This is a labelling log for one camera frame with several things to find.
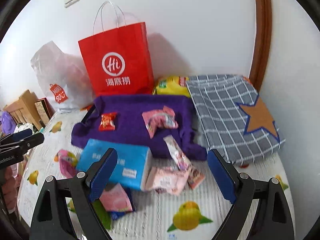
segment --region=blue box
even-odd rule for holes
[[[87,171],[92,163],[97,162],[109,149],[118,153],[118,163],[109,179],[123,187],[145,190],[145,184],[151,168],[151,151],[149,147],[112,143],[89,139],[76,166],[78,171]]]

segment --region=human hand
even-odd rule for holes
[[[7,169],[5,170],[4,177],[6,179],[6,183],[2,185],[4,201],[7,205],[8,210],[12,210],[16,207],[18,192],[15,187],[16,180],[12,176],[11,167],[7,167]]]

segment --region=purple cloth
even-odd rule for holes
[[[14,129],[16,128],[17,124],[15,120],[12,118],[12,116],[4,111],[1,116],[1,122],[2,122],[2,131],[5,134],[13,133]]]
[[[72,130],[71,144],[84,148],[89,138],[134,145],[145,145],[155,158],[171,158],[163,138],[172,135],[190,160],[206,160],[205,148],[193,143],[192,130],[193,103],[185,96],[168,95],[117,95],[100,96],[94,101],[96,110],[85,123],[77,123]],[[172,108],[179,127],[177,129],[158,128],[150,139],[142,118],[142,113],[154,109]],[[101,114],[117,112],[114,131],[98,131]]]

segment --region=checkered fabric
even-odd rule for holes
[[[280,149],[280,143],[263,129],[245,134],[247,115],[236,103],[253,105],[254,87],[238,75],[189,77],[187,87],[196,108],[207,150],[218,149],[227,162],[244,165],[264,159]]]

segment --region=white wall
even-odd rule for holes
[[[43,96],[30,59],[53,40],[67,53],[80,55],[77,41],[92,33],[97,9],[105,0],[31,0],[0,44],[0,94],[4,103],[25,89]],[[147,23],[155,76],[239,73],[248,76],[255,38],[255,0],[111,0],[129,22]],[[115,27],[111,9],[106,26]]]
[[[286,138],[280,157],[300,240],[320,215],[320,32],[296,0],[272,3],[271,51],[260,93]]]

